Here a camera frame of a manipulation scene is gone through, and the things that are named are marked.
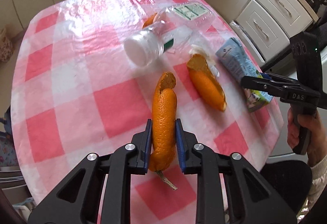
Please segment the long orange peel with stem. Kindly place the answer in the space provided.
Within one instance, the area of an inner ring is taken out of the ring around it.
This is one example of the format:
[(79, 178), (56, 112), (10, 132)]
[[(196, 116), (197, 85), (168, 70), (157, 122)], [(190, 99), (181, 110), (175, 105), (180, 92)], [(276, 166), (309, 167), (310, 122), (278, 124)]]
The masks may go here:
[(177, 187), (164, 176), (176, 156), (177, 96), (174, 92), (176, 78), (170, 71), (164, 72), (155, 88), (152, 99), (152, 146), (149, 169), (171, 189)]

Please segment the curved orange peel piece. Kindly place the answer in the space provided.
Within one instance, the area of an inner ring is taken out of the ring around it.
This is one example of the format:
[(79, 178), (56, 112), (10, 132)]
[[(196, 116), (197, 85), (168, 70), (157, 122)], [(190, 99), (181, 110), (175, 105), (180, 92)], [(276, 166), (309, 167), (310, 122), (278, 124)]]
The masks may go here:
[(211, 73), (205, 57), (193, 54), (187, 62), (189, 78), (200, 97), (210, 107), (224, 112), (227, 108), (226, 95)]

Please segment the clear plastic bottle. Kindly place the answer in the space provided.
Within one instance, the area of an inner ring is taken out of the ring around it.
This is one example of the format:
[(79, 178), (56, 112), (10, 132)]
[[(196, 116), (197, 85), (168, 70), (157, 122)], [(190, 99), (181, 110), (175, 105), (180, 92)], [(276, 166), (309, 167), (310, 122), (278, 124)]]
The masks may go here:
[(136, 66), (145, 67), (171, 48), (183, 47), (213, 23), (215, 15), (202, 3), (174, 4), (159, 11), (151, 24), (124, 40), (124, 51)]

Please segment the crushed blue milk carton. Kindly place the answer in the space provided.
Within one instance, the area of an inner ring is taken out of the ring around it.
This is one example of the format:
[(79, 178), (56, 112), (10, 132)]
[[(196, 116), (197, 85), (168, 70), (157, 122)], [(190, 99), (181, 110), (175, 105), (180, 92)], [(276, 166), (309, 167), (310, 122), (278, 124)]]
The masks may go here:
[[(244, 76), (263, 78), (261, 72), (248, 57), (241, 42), (236, 38), (229, 38), (222, 47), (216, 51), (216, 56), (239, 84)], [(247, 98), (247, 108), (249, 112), (259, 110), (269, 104), (273, 99), (273, 96), (264, 91), (248, 88), (244, 88), (243, 90)]]

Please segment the white drawer cabinet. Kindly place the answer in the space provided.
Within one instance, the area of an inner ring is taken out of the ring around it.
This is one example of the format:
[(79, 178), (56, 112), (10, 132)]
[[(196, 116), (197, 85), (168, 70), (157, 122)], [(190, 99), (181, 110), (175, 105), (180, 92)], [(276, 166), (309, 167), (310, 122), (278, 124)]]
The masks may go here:
[(254, 47), (255, 59), (265, 64), (289, 45), (289, 39), (306, 30), (314, 19), (298, 0), (251, 0), (236, 22)]

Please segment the pink checkered tablecloth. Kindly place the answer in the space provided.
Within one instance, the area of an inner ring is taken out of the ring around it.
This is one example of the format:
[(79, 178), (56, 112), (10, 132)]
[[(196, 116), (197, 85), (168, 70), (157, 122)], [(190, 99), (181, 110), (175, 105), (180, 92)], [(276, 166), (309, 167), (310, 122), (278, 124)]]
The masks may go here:
[(131, 142), (151, 117), (160, 76), (176, 77), (176, 117), (198, 142), (243, 155), (261, 169), (284, 124), (276, 100), (249, 112), (243, 89), (216, 63), (227, 108), (204, 102), (187, 69), (191, 45), (172, 47), (140, 68), (125, 39), (147, 18), (175, 4), (204, 0), (66, 0), (40, 11), (22, 40), (13, 77), (12, 129), (19, 166), (37, 203), (90, 153), (106, 155)]

